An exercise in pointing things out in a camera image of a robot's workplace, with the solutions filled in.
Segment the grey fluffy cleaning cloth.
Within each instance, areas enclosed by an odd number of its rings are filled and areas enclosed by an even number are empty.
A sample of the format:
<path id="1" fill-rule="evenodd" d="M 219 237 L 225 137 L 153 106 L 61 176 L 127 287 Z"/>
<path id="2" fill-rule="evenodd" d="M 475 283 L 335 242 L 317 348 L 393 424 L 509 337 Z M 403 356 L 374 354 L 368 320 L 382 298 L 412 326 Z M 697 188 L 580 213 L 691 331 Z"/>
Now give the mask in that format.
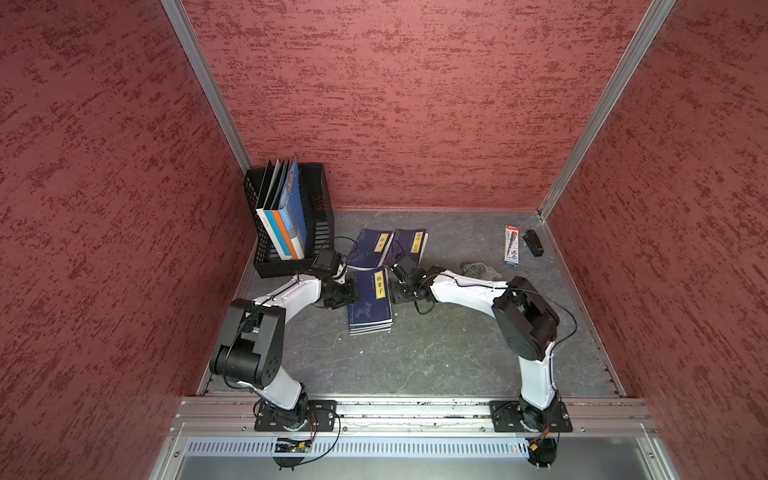
<path id="1" fill-rule="evenodd" d="M 502 278 L 496 269 L 484 262 L 465 263 L 462 265 L 462 272 L 464 276 L 483 281 L 497 281 Z"/>

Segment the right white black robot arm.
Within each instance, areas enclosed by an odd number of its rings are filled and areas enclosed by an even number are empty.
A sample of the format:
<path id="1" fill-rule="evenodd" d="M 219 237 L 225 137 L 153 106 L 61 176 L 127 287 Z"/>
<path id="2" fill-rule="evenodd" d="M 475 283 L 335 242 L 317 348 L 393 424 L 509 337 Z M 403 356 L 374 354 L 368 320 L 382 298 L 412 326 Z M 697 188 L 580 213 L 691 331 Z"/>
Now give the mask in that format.
<path id="1" fill-rule="evenodd" d="M 480 280 L 438 267 L 425 270 L 405 260 L 392 272 L 397 303 L 455 304 L 496 321 L 507 347 L 518 357 L 521 387 L 517 400 L 489 405 L 495 431 L 545 436 L 571 430 L 552 368 L 560 319 L 526 278 Z"/>

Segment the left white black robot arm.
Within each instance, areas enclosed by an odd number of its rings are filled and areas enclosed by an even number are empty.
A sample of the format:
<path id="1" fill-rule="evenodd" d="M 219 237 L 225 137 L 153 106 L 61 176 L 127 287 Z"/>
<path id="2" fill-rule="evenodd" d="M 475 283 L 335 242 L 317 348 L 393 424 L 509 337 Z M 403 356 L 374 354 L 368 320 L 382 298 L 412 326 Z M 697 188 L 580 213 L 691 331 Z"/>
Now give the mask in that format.
<path id="1" fill-rule="evenodd" d="M 282 367 L 285 327 L 305 308 L 350 305 L 359 298 L 352 281 L 297 274 L 271 293 L 235 299 L 228 306 L 209 371 L 230 389 L 257 394 L 279 427 L 298 431 L 310 422 L 305 386 Z"/>

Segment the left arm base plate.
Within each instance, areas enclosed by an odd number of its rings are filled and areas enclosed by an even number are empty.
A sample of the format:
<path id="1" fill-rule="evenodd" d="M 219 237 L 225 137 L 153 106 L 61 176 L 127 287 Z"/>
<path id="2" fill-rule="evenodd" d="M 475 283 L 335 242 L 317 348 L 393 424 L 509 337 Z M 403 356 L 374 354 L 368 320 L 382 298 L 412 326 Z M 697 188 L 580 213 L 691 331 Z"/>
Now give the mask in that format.
<path id="1" fill-rule="evenodd" d="M 254 407 L 256 432 L 332 432 L 337 427 L 334 400 L 300 400 L 293 410 L 283 410 L 260 402 Z"/>

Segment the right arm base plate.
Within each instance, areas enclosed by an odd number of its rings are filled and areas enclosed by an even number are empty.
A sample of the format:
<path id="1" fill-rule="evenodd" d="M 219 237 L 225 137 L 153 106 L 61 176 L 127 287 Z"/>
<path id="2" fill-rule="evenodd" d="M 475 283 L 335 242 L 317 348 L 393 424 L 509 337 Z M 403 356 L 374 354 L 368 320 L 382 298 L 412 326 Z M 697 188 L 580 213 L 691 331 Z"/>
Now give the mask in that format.
<path id="1" fill-rule="evenodd" d="M 543 410 L 521 400 L 491 401 L 488 406 L 496 433 L 573 432 L 570 415 L 559 397 Z"/>

